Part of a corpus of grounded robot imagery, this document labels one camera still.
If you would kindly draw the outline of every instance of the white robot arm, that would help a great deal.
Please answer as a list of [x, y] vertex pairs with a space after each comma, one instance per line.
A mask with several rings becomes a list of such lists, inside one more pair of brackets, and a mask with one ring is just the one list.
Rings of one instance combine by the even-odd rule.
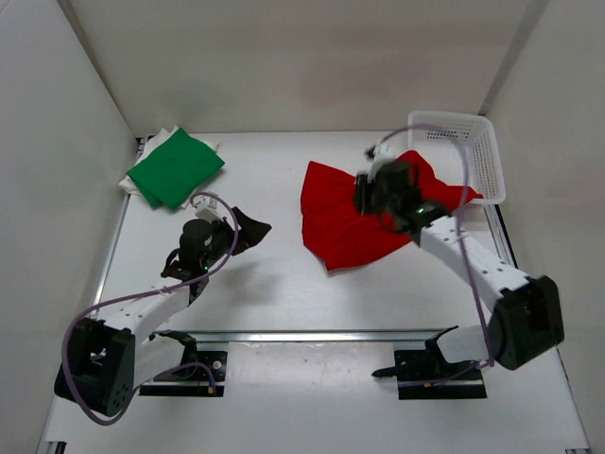
[[[221, 257], [243, 253], [271, 229], [236, 207], [233, 215], [237, 235], [212, 210], [198, 211], [197, 219], [184, 224], [180, 247], [166, 259], [162, 278], [150, 296], [130, 301], [109, 315], [101, 311], [97, 320], [83, 318], [75, 325], [67, 348], [69, 368], [77, 391], [91, 410], [114, 416], [128, 405], [127, 396], [142, 383], [197, 361], [195, 339], [187, 333], [163, 331], [161, 325], [199, 298], [209, 282], [204, 276]], [[61, 365], [55, 394], [75, 401], [63, 369]]]
[[[440, 204], [423, 200], [413, 181], [417, 169], [396, 161], [387, 144], [379, 144], [367, 154], [373, 160], [370, 172], [358, 174], [355, 180], [357, 211], [361, 215], [387, 213], [396, 225], [395, 233], [411, 236], [421, 249], [467, 283], [470, 271], [478, 296], [492, 313], [486, 332], [480, 325], [455, 326], [428, 340], [425, 361], [434, 363], [438, 371], [464, 361], [478, 363], [493, 358], [514, 370], [563, 341], [559, 292], [551, 279], [533, 279], [506, 264], [464, 230], [457, 236], [456, 219]], [[462, 239], [468, 269], [460, 247]], [[373, 375], [397, 375], [402, 367]]]

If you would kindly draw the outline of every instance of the folded cloth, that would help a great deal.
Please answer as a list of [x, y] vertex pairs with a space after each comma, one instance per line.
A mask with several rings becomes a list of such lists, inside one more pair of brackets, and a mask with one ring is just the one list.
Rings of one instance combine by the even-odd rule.
[[176, 210], [224, 164], [209, 146], [178, 128], [126, 173], [152, 207]]
[[[141, 161], [146, 159], [154, 149], [156, 149], [161, 144], [163, 144], [172, 134], [174, 134], [178, 130], [179, 130], [178, 126], [175, 126], [172, 131], [167, 131], [164, 128], [162, 128], [160, 130], [160, 132], [158, 132], [156, 135], [154, 135], [153, 137], [148, 139], [145, 142], [145, 147], [143, 148], [143, 153], [141, 153], [141, 156], [139, 156], [137, 158], [135, 164], [139, 164]], [[212, 144], [212, 143], [208, 142], [207, 140], [204, 140], [203, 143], [206, 144], [211, 149], [213, 149], [214, 151], [218, 151], [218, 145]], [[136, 187], [136, 184], [134, 184], [134, 182], [132, 181], [132, 178], [129, 177], [128, 175], [118, 185], [122, 189], [124, 189], [127, 193], [129, 193], [133, 196], [142, 196], [141, 191], [139, 191], [139, 189]], [[184, 210], [188, 204], [189, 204], [189, 198], [187, 198], [186, 201], [181, 203], [181, 209]]]
[[[458, 207], [462, 186], [449, 186], [435, 178], [433, 168], [418, 152], [408, 151], [397, 160], [417, 166], [423, 198], [438, 201], [450, 211]], [[367, 265], [411, 240], [389, 231], [378, 216], [357, 213], [354, 180], [342, 170], [313, 161], [306, 170], [301, 193], [302, 242], [328, 271]], [[469, 188], [467, 201], [480, 197]]]

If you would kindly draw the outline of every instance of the cable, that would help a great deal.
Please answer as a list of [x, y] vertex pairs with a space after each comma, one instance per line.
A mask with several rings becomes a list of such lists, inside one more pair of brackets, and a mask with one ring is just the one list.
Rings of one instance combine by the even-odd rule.
[[[469, 162], [468, 162], [466, 150], [462, 147], [462, 144], [459, 142], [459, 140], [456, 137], [454, 137], [451, 133], [447, 133], [446, 131], [443, 131], [438, 126], [428, 125], [428, 124], [405, 126], [398, 130], [392, 131], [389, 134], [387, 134], [386, 136], [384, 136], [378, 142], [377, 145], [384, 144], [385, 142], [387, 142], [389, 139], [391, 139], [395, 135], [398, 135], [402, 132], [412, 131], [412, 130], [442, 132], [441, 136], [444, 137], [445, 139], [449, 140], [456, 147], [456, 150], [458, 151], [458, 154], [460, 155], [460, 160], [462, 161], [462, 194], [460, 196], [460, 203], [458, 204], [458, 209], [456, 210], [456, 236], [458, 237], [458, 241], [460, 243], [462, 264], [463, 264], [466, 274], [468, 276], [469, 286], [471, 287], [471, 291], [473, 292], [473, 299], [475, 300], [475, 308], [477, 311], [477, 315], [479, 317], [479, 322], [481, 324], [481, 331], [483, 332], [483, 339], [485, 341], [485, 345], [488, 350], [487, 363], [479, 364], [478, 362], [474, 361], [471, 364], [471, 367], [469, 368], [469, 370], [473, 369], [474, 367], [477, 369], [483, 369], [486, 366], [493, 367], [494, 358], [493, 358], [493, 353], [492, 353], [492, 340], [490, 339], [490, 333], [488, 331], [488, 326], [485, 321], [485, 314], [483, 313], [483, 306], [481, 305], [481, 299], [479, 298], [479, 290], [477, 288], [475, 276], [474, 276], [473, 270], [471, 268], [469, 255], [466, 250], [466, 244], [464, 243], [464, 236], [462, 236], [460, 234], [461, 229], [462, 229], [462, 220], [464, 219], [464, 212], [466, 209], [466, 198], [468, 197], [468, 193], [469, 193], [470, 170], [469, 170]], [[459, 373], [457, 375], [452, 375], [451, 377], [447, 377], [447, 378], [442, 378], [441, 380], [438, 380], [438, 381], [439, 382], [448, 381], [456, 376], [462, 375], [463, 373]], [[422, 385], [432, 384], [430, 382], [417, 382], [417, 383], [422, 384]]]
[[435, 380], [424, 380], [424, 381], [405, 381], [403, 383], [397, 383], [397, 387], [400, 388], [410, 388], [413, 386], [433, 386], [433, 385], [439, 385], [439, 384], [445, 384], [450, 380], [453, 380], [454, 378], [458, 378], [461, 375], [466, 374], [467, 372], [471, 372], [473, 369], [480, 369], [481, 367], [479, 366], [479, 363], [477, 361], [471, 361], [471, 364], [469, 364], [469, 366], [467, 368], [465, 368], [464, 370], [460, 371], [460, 372], [456, 372], [455, 374], [452, 374], [450, 376], [447, 376], [446, 378], [438, 378]]
[[[203, 191], [197, 192], [197, 193], [193, 194], [189, 200], [193, 203], [193, 199], [197, 196], [210, 197], [211, 199], [216, 200], [217, 202], [219, 202], [221, 205], [223, 205], [225, 207], [225, 209], [229, 212], [229, 215], [231, 216], [231, 218], [233, 220], [233, 231], [234, 231], [233, 242], [231, 244], [231, 247], [225, 254], [224, 258], [220, 261], [220, 263], [218, 265], [216, 265], [215, 268], [213, 268], [212, 270], [209, 270], [202, 276], [198, 276], [194, 279], [190, 279], [188, 281], [181, 282], [180, 284], [176, 284], [174, 286], [157, 288], [154, 290], [143, 291], [140, 293], [133, 293], [131, 295], [120, 296], [118, 298], [113, 298], [109, 301], [104, 301], [104, 302], [98, 303], [96, 305], [87, 307], [86, 309], [84, 309], [80, 313], [78, 313], [78, 315], [76, 317], [74, 317], [74, 320], [72, 320], [69, 323], [69, 325], [67, 326], [67, 329], [65, 330], [65, 335], [63, 336], [63, 342], [61, 345], [61, 368], [63, 370], [63, 374], [65, 375], [65, 382], [67, 384], [67, 388], [69, 389], [69, 392], [71, 393], [71, 395], [74, 397], [74, 400], [76, 401], [76, 403], [79, 405], [79, 407], [82, 409], [82, 411], [84, 411], [84, 414], [86, 414], [86, 416], [88, 416], [89, 419], [91, 419], [93, 422], [99, 424], [100, 426], [111, 426], [111, 425], [117, 423], [122, 418], [122, 416], [124, 416], [124, 413], [126, 412], [126, 409], [128, 408], [130, 401], [134, 397], [134, 394], [135, 394], [136, 390], [138, 389], [138, 387], [135, 388], [134, 390], [132, 390], [132, 393], [129, 396], [129, 400], [126, 404], [126, 407], [124, 409], [122, 409], [122, 411], [120, 411], [119, 414], [114, 416], [113, 419], [109, 419], [109, 420], [102, 419], [102, 418], [99, 418], [96, 414], [94, 414], [93, 411], [91, 410], [91, 408], [86, 404], [83, 397], [79, 393], [78, 387], [76, 386], [76, 381], [74, 380], [74, 377], [72, 376], [72, 371], [69, 366], [68, 348], [69, 348], [69, 340], [72, 337], [72, 332], [74, 331], [74, 328], [76, 327], [76, 325], [78, 324], [78, 322], [80, 320], [82, 320], [84, 317], [86, 317], [88, 314], [90, 314], [91, 312], [93, 312], [95, 310], [98, 310], [102, 307], [115, 305], [117, 303], [123, 303], [123, 302], [129, 301], [129, 300], [138, 300], [141, 298], [147, 298], [149, 296], [158, 295], [161, 293], [171, 293], [175, 290], [178, 290], [179, 288], [188, 287], [193, 284], [196, 284], [197, 282], [199, 282], [203, 279], [206, 279], [206, 278], [212, 276], [213, 274], [216, 274], [225, 266], [225, 264], [227, 263], [229, 258], [233, 255], [233, 251], [235, 251], [235, 246], [237, 245], [237, 239], [238, 239], [238, 235], [239, 235], [239, 233], [238, 233], [239, 226], [237, 224], [237, 218], [235, 217], [235, 213], [233, 212], [231, 206], [229, 206], [227, 204], [227, 202], [225, 202], [222, 198], [220, 198], [216, 194], [213, 194], [211, 192], [203, 192]], [[205, 364], [192, 362], [192, 363], [184, 364], [182, 366], [177, 366], [176, 368], [169, 369], [168, 371], [164, 371], [164, 373], [172, 374], [173, 372], [177, 372], [180, 369], [184, 369], [186, 367], [192, 367], [192, 366], [202, 367], [202, 369], [203, 369]], [[208, 375], [209, 375], [210, 382], [214, 383], [214, 378], [212, 376], [212, 373], [207, 368], [207, 366], [205, 367], [205, 369], [206, 369], [206, 373], [208, 373]]]

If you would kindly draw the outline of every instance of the red cloth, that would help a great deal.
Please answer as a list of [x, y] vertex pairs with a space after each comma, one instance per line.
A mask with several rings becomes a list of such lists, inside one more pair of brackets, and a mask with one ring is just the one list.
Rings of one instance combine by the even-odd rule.
[[[450, 211], [458, 207], [462, 186], [449, 186], [435, 178], [433, 168], [418, 152], [408, 151], [397, 160], [418, 167], [424, 199], [438, 201]], [[357, 214], [354, 181], [342, 170], [313, 161], [306, 170], [301, 193], [302, 241], [328, 271], [367, 265], [411, 241], [407, 235], [390, 232], [377, 215]], [[469, 188], [467, 201], [477, 197], [481, 196]]]

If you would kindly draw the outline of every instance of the white plastic basket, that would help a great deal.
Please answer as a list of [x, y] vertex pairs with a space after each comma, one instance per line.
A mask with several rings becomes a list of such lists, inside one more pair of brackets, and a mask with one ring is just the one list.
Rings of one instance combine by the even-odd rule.
[[487, 205], [504, 201], [507, 193], [498, 144], [490, 120], [466, 113], [414, 111], [409, 115], [407, 124], [438, 127], [433, 131], [411, 130], [407, 134], [408, 149], [441, 146], [456, 152], [448, 137], [454, 137], [465, 147], [471, 170], [470, 186], [483, 195], [483, 199], [474, 199], [472, 203]]

